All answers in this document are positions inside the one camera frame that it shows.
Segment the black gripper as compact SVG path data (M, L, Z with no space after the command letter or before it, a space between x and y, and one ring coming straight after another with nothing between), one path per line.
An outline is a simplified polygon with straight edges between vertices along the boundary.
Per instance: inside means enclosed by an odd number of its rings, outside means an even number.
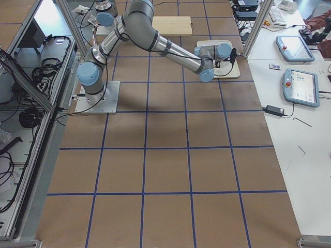
M217 60L215 61L215 66L216 68L220 68L221 67L221 62L229 62L231 64L231 66L234 66L234 63L236 61L236 57L237 57L237 49L233 48L231 50L230 55L227 58L221 59L221 60Z

